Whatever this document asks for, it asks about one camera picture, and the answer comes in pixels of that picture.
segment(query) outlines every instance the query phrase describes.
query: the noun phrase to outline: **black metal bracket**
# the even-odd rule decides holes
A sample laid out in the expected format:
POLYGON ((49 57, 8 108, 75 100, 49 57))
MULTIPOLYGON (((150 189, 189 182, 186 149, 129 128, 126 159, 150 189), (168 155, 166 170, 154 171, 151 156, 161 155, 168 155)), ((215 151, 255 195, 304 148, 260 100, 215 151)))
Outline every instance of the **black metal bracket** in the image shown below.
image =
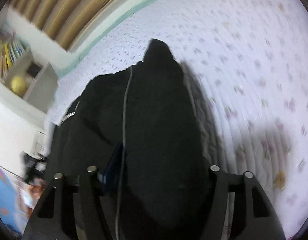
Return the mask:
MULTIPOLYGON (((209 203, 206 209, 208 215, 200 239, 221 239, 229 192, 235 192, 230 239, 285 239, 270 200, 251 172, 247 171, 242 176, 234 175, 215 165, 208 172, 214 186, 206 200, 209 203)), ((73 192, 79 195, 86 239, 113 240, 102 209, 100 196, 103 195, 103 189, 95 166, 88 167, 80 174, 74 186, 66 183, 63 174, 55 174, 28 221, 23 240, 78 239, 73 214, 73 192)))
POLYGON ((209 175, 214 192, 210 195, 211 206, 201 239, 221 239, 229 192, 235 192, 230 239, 285 239, 270 200, 251 172, 242 176, 229 174, 213 165, 209 175))
POLYGON ((23 240, 78 239, 73 213, 74 192, 79 194, 87 239, 112 239, 99 199, 102 187, 97 179, 97 168, 88 167, 77 182, 75 186, 68 185, 63 174, 55 174, 33 210, 23 240))

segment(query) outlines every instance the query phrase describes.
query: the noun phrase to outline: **mint green trim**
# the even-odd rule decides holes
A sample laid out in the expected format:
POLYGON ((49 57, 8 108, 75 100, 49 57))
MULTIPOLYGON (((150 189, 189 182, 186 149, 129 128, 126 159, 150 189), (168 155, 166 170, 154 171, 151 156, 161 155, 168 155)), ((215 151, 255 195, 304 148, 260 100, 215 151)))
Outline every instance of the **mint green trim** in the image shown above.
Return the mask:
POLYGON ((132 16, 134 13, 139 11, 140 9, 148 6, 150 3, 154 2, 156 0, 146 0, 142 2, 141 4, 135 5, 133 8, 131 8, 129 11, 124 13, 121 17, 119 17, 109 28, 107 28, 100 36, 98 36, 72 63, 69 67, 56 71, 56 75, 58 78, 62 78, 65 75, 67 75, 69 72, 71 72, 78 63, 82 61, 82 59, 89 53, 89 51, 102 39, 104 38, 111 30, 113 30, 117 25, 119 25, 122 21, 126 20, 130 16, 132 16))

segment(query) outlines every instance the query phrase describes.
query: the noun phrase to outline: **screw head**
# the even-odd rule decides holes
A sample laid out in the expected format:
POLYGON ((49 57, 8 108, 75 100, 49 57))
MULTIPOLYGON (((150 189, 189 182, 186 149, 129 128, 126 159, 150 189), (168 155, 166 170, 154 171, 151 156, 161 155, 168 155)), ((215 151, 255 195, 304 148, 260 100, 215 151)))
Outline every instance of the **screw head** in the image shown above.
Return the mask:
POLYGON ((220 170, 220 167, 217 166, 217 165, 212 165, 212 166, 210 167, 210 169, 211 169, 211 171, 218 172, 218 171, 220 170))
POLYGON ((97 170, 97 168, 96 168, 96 166, 94 166, 94 165, 89 166, 89 167, 87 168, 87 171, 88 171, 88 172, 93 172, 93 171, 96 171, 96 170, 97 170))
POLYGON ((247 177, 249 179, 253 178, 253 173, 250 172, 250 171, 247 171, 246 173, 244 173, 244 175, 245 175, 245 177, 247 177))
POLYGON ((63 177, 63 174, 60 172, 54 175, 54 179, 61 179, 62 177, 63 177))

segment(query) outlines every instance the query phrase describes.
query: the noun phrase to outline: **black fabric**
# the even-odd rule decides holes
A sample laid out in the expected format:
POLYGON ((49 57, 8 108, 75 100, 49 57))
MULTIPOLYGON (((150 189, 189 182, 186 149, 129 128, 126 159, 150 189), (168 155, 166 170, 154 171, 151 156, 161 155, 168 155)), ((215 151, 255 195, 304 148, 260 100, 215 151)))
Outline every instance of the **black fabric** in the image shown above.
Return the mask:
MULTIPOLYGON (((104 169, 122 141, 122 112, 130 70, 95 77, 54 132, 46 180, 104 169)), ((133 66, 126 112, 126 176, 121 224, 127 239, 178 239, 198 232, 208 183, 200 132, 168 46, 152 40, 133 66)))

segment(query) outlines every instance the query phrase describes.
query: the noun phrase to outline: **yellow ball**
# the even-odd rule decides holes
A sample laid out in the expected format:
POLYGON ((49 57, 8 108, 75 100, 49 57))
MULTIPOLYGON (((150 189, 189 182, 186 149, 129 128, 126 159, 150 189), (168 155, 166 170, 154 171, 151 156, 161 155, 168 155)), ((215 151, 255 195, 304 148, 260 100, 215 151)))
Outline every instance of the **yellow ball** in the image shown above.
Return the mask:
POLYGON ((19 95, 20 97, 23 96, 26 92, 26 84, 24 79, 20 76, 13 77, 10 83, 10 88, 16 95, 19 95))

